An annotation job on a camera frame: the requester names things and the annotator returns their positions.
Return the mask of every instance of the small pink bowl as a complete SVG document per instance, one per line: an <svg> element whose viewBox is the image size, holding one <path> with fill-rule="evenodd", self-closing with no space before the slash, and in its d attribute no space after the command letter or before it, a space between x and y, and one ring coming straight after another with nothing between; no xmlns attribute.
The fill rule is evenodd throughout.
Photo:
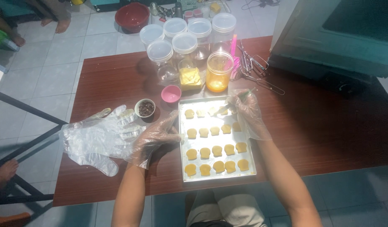
<svg viewBox="0 0 388 227"><path fill-rule="evenodd" d="M181 97L181 90L178 86L169 85L162 90L162 99L167 103L174 103Z"/></svg>

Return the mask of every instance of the white tile floor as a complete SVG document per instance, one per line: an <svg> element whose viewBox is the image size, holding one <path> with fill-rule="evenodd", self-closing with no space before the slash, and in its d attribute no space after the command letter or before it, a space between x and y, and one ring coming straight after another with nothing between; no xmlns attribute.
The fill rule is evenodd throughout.
<svg viewBox="0 0 388 227"><path fill-rule="evenodd" d="M239 39L272 35L278 7L242 10L246 0L232 0L227 3L232 14L237 17L236 33ZM39 22L19 24L17 31L26 39L25 46L17 53L0 50L0 64L9 68L9 73L0 83L0 91L67 122L71 117L85 58L145 51L138 34L124 34L115 23L115 12L96 13L88 1L83 5L70 7L69 10L72 21L65 33L54 33L56 23L46 27L41 27ZM162 25L163 22L158 19L159 17L152 17L149 23ZM0 158L54 126L51 122L0 102ZM58 135L54 135L17 157L20 162L17 174L43 193L55 191L63 150L57 139ZM357 179L365 182L359 183L361 187L369 189L355 194L354 191L359 189L353 186L351 189L355 195L347 194L348 188L341 187L342 181L337 181L338 178L349 180L349 174L342 177L328 175L304 178L316 207L321 211L324 226L359 226L361 222L351 222L352 215L363 221L369 219L367 223L371 223L369 221L372 219L384 218L384 223L388 224L388 178L378 177L383 176L381 172L371 172L355 173ZM329 182L338 190L324 190L326 187L330 188L327 186ZM249 188L266 215L268 226L270 221L274 227L288 226L286 212L271 186L262 183ZM184 195L175 193L147 197L141 226L184 226L184 216L176 218L174 212L182 211ZM344 195L349 195L352 200L344 201L343 198L347 198ZM165 206L163 199L170 198L176 204L162 208ZM107 201L57 208L51 208L49 201L11 204L0 206L0 216L29 212L33 214L29 227L110 226L113 203L114 201ZM367 213L366 217L358 213L361 210ZM341 217L343 212L350 215Z"/></svg>

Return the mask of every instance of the plastic jar lid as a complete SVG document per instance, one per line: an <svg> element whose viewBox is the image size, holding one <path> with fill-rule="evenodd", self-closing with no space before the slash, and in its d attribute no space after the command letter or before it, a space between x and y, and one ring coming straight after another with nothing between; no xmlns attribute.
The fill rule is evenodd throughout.
<svg viewBox="0 0 388 227"><path fill-rule="evenodd" d="M162 63L171 59L173 56L173 48L166 40L156 40L149 44L146 53L151 61Z"/></svg>
<svg viewBox="0 0 388 227"><path fill-rule="evenodd" d="M205 18L195 18L190 20L187 30L197 38L204 38L211 34L212 25L211 22Z"/></svg>
<svg viewBox="0 0 388 227"><path fill-rule="evenodd" d="M172 40L171 44L174 51L179 54L189 54L197 48L197 37L189 32L182 32L177 34Z"/></svg>
<svg viewBox="0 0 388 227"><path fill-rule="evenodd" d="M220 33L228 33L235 29L236 18L230 13L219 13L212 18L212 28Z"/></svg>
<svg viewBox="0 0 388 227"><path fill-rule="evenodd" d="M165 32L165 35L173 38L177 34L187 31L187 23L182 18L171 18L163 24L163 31Z"/></svg>
<svg viewBox="0 0 388 227"><path fill-rule="evenodd" d="M160 25L150 24L140 31L141 41L146 45L151 44L155 40L162 40L164 37L165 33Z"/></svg>

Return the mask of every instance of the baking tray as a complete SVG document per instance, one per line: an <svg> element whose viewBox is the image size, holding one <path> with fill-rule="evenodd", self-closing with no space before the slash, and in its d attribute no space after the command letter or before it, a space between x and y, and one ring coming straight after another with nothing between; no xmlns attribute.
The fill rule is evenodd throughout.
<svg viewBox="0 0 388 227"><path fill-rule="evenodd" d="M225 106L225 100L228 96L217 96L217 97L209 97L209 98L200 98L200 99L187 99L187 100L180 100L179 102L179 131L181 134L185 135L185 138L183 142L180 143L180 150L181 150L181 169L183 174L183 182L192 182L192 181L205 181L205 180L212 180L212 179L219 179L219 178L232 178L232 177L243 177L248 175L255 175L256 167L254 165L254 159L251 151L251 145L250 141L246 140L246 137L242 132L234 132L233 129L231 130L230 134L223 134L222 130L219 131L219 135L217 136L211 136L211 132L208 133L208 138L201 138L199 135L198 130L200 128L208 128L213 126L218 126L221 128L224 124L229 124L232 126L234 122L237 122L237 114L232 114L230 110L228 110L227 115L220 115L218 114L215 117L211 117L208 114L208 111L210 108L215 107L217 110L220 106ZM184 112L186 110L192 109L195 114L193 119L186 119L186 116L184 115ZM197 110L205 110L206 114L203 118L197 117ZM195 128L197 130L197 138L196 139L188 139L187 138L187 130L190 128ZM237 149L235 147L235 154L231 156L227 156L224 147L227 144L232 144L233 146L236 146L237 142L246 142L247 143L247 152L238 153ZM221 146L222 147L222 156L221 157L214 157L212 154L212 147L213 146ZM201 159L200 158L200 149L203 147L207 147L211 150L211 154L209 156L209 159ZM196 149L197 150L197 159L195 160L188 160L186 152L189 149ZM247 171L240 171L240 168L237 166L237 162L240 159L246 159L248 161L249 170ZM216 173L213 169L213 164L216 161L223 161L224 163L226 161L234 161L236 163L236 171L233 173L227 173L226 171L222 173ZM196 174L193 176L187 176L187 174L184 172L184 167L188 164L195 164L196 167ZM200 172L200 166L202 164L208 164L211 166L211 175L210 176L202 176Z"/></svg>

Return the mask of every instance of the plastic glove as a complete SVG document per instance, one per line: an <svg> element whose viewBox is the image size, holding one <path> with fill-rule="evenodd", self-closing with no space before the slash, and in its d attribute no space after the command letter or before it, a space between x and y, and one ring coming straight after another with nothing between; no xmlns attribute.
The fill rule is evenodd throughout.
<svg viewBox="0 0 388 227"><path fill-rule="evenodd" d="M126 149L125 153L129 158L126 160L141 168L149 168L152 153L161 145L166 143L180 142L184 135L178 134L178 131L173 127L173 122L179 112L174 110L170 115L157 121L147 127L147 129L138 136L134 142L131 150Z"/></svg>
<svg viewBox="0 0 388 227"><path fill-rule="evenodd" d="M91 165L107 176L114 176L118 166L109 157L127 159L122 151L132 147L133 139L144 126L135 123L138 116L125 105L110 108L77 123L62 127L60 136L68 156L80 165Z"/></svg>
<svg viewBox="0 0 388 227"><path fill-rule="evenodd" d="M242 132L247 138L256 140L272 140L270 133L267 130L261 118L260 107L258 106L257 98L253 93L249 93L240 100L239 94L248 91L234 90L233 94L227 98L227 102L235 105L237 111L237 121L239 122Z"/></svg>

